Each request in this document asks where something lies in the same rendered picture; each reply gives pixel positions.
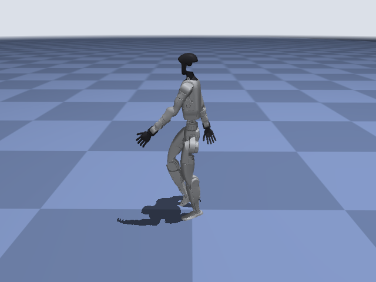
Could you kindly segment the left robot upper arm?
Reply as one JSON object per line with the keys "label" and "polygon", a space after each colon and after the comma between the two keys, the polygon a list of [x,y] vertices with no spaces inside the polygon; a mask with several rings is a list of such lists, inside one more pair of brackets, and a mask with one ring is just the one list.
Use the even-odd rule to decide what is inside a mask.
{"label": "left robot upper arm", "polygon": [[174,109],[173,116],[176,116],[184,104],[186,98],[192,93],[193,85],[191,83],[183,83],[179,89],[179,92],[174,100],[174,106],[169,107]]}

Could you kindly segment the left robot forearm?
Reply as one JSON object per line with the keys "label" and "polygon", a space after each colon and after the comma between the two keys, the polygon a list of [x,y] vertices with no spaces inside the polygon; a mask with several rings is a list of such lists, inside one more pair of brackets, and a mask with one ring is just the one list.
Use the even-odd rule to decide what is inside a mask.
{"label": "left robot forearm", "polygon": [[170,122],[170,119],[172,118],[174,114],[173,108],[167,108],[165,113],[162,115],[162,117],[159,119],[158,122],[154,124],[154,126],[150,129],[151,133],[154,134],[158,130],[162,129],[163,126],[165,126],[166,123]]}

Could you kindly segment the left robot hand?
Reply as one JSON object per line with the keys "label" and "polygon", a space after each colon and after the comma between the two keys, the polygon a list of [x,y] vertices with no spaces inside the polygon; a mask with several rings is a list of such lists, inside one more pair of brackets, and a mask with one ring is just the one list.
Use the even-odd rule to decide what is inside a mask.
{"label": "left robot hand", "polygon": [[[152,126],[153,127],[153,126]],[[150,129],[152,128],[152,127],[150,127],[147,131],[144,131],[144,132],[141,132],[141,133],[138,133],[137,135],[141,135],[139,138],[137,138],[136,139],[136,141],[138,141],[140,138],[140,140],[138,141],[138,144],[141,142],[141,144],[140,144],[140,146],[143,144],[143,146],[142,147],[144,147],[145,146],[145,144],[150,140],[150,138],[151,138],[151,136],[154,136],[157,132],[155,132],[154,134],[152,134],[151,133],[151,131],[150,131]]]}

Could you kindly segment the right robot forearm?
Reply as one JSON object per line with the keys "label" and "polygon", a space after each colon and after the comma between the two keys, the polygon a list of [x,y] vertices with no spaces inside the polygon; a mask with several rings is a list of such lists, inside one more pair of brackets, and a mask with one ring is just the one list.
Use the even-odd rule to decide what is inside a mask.
{"label": "right robot forearm", "polygon": [[209,127],[208,117],[206,113],[206,107],[205,105],[201,108],[201,120],[204,124],[204,127]]}

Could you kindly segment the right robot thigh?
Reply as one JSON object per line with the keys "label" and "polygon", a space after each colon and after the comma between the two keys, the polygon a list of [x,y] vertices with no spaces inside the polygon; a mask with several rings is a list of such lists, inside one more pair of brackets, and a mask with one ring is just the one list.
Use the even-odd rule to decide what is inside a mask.
{"label": "right robot thigh", "polygon": [[179,168],[179,162],[176,160],[176,155],[178,155],[182,148],[183,144],[185,142],[184,139],[184,129],[183,127],[178,134],[174,137],[172,144],[170,145],[168,156],[167,156],[167,167],[171,171],[175,171]]}

